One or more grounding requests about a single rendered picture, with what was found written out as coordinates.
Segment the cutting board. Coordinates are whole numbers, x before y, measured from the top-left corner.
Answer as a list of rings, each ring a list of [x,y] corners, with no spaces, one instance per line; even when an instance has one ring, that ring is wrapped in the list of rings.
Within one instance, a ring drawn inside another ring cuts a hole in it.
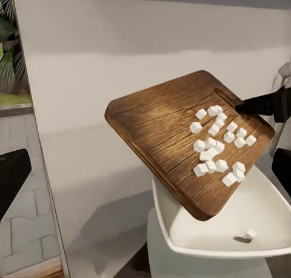
[[[234,182],[228,187],[222,182],[233,173],[232,166],[236,162],[243,164],[245,177],[275,136],[273,127],[260,115],[235,110],[235,106],[243,104],[211,73],[200,70],[111,101],[105,119],[190,215],[208,221],[224,208],[240,185]],[[206,114],[199,120],[195,115],[200,109],[208,113],[216,105],[227,119],[212,136],[208,131],[218,116]],[[229,144],[223,137],[231,122],[237,128]],[[201,124],[199,133],[192,133],[193,123]],[[236,147],[234,141],[240,128],[247,133],[244,140],[249,136],[256,139],[252,146]],[[208,138],[224,145],[212,162],[226,161],[227,169],[198,177],[193,169],[204,162],[199,159],[201,153],[193,150],[193,144]]]

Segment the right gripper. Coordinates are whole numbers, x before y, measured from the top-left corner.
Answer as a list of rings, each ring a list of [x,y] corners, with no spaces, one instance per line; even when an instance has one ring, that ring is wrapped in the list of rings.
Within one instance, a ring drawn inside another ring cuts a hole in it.
[[[275,93],[246,99],[244,103],[235,106],[235,110],[240,113],[273,115],[276,123],[287,122],[291,118],[291,87],[283,86]]]

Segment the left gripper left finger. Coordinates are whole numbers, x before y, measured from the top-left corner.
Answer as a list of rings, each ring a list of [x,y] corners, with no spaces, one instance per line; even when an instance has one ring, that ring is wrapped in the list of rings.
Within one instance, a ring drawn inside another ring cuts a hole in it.
[[[25,148],[0,155],[0,221],[31,170],[30,157]]]

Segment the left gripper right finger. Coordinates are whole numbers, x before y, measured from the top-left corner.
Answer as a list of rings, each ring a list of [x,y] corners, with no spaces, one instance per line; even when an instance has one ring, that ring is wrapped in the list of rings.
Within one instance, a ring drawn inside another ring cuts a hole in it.
[[[283,187],[291,197],[291,151],[278,148],[275,152],[272,171],[282,183]]]

